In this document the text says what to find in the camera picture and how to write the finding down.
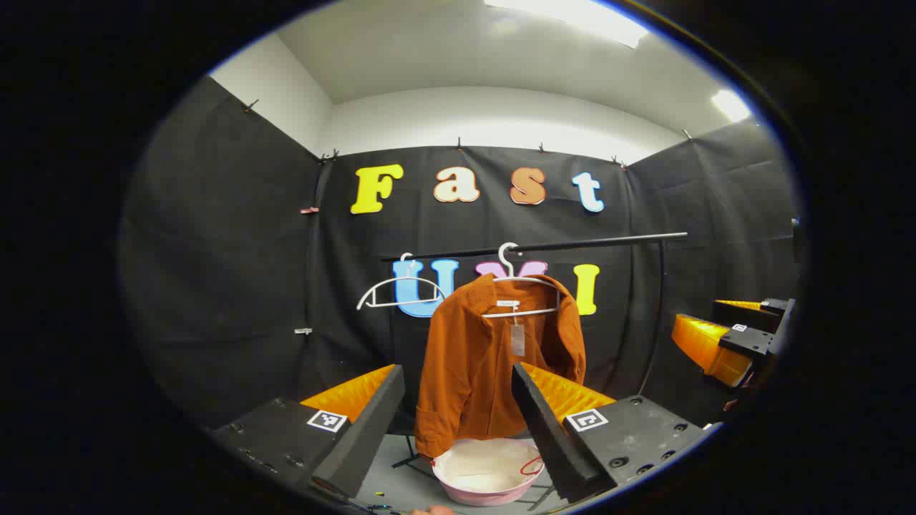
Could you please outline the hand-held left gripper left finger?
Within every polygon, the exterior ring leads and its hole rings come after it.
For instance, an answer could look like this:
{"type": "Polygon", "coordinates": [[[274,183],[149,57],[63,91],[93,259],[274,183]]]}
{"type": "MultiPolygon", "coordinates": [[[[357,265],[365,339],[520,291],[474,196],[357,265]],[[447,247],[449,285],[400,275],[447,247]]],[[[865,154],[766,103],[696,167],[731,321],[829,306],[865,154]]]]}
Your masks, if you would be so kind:
{"type": "Polygon", "coordinates": [[[245,465],[298,494],[352,499],[405,393],[383,366],[306,400],[274,398],[210,433],[245,465]]]}

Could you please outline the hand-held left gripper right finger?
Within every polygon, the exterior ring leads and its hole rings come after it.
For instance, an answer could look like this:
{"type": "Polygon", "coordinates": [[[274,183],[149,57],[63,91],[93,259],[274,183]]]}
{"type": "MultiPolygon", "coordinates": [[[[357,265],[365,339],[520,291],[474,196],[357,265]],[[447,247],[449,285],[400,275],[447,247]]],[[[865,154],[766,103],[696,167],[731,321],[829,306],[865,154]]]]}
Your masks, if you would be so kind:
{"type": "Polygon", "coordinates": [[[572,504],[630,489],[722,428],[690,423],[641,395],[613,401],[525,363],[514,364],[511,389],[556,492],[572,504]]]}

